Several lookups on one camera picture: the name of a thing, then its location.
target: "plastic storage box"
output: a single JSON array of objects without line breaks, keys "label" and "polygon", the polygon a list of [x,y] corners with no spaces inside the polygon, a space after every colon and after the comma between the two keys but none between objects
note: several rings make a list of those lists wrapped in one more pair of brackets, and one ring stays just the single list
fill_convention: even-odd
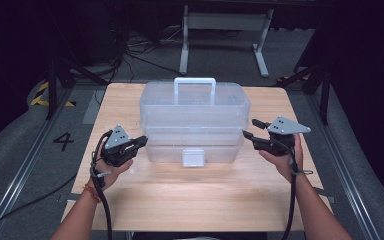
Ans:
[{"label": "plastic storage box", "polygon": [[243,144],[250,101],[241,86],[213,78],[150,82],[140,98],[140,125],[154,162],[232,162]]}]

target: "bracelet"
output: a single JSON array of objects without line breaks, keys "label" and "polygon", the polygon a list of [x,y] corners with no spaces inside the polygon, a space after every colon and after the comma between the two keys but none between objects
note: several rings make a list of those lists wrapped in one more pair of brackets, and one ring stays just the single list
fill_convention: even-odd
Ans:
[{"label": "bracelet", "polygon": [[92,198],[96,200],[96,202],[98,203],[101,203],[101,199],[99,198],[99,196],[95,193],[95,189],[87,184],[85,184],[85,186],[83,187],[83,189],[86,189],[90,192],[90,194],[92,195]]}]

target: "table top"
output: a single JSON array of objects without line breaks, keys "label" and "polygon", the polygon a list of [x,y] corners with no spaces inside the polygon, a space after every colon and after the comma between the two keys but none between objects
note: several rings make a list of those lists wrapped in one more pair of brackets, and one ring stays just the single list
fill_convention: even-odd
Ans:
[{"label": "table top", "polygon": [[[104,132],[117,124],[132,138],[142,135],[139,98],[145,84],[112,83],[108,86],[93,127],[72,193],[80,194],[89,179],[91,152]],[[273,121],[278,115],[296,121],[289,98],[281,88],[243,87],[251,100],[250,119]],[[255,136],[265,130],[250,124]],[[304,169],[323,189],[305,139]],[[283,231],[289,211],[290,184],[245,140],[233,163],[207,163],[184,168],[181,163],[149,161],[145,148],[134,164],[105,191],[113,229],[120,231]],[[64,216],[73,206],[68,201]],[[105,211],[98,205],[93,229],[106,229]],[[303,230],[298,205],[292,231]]]}]

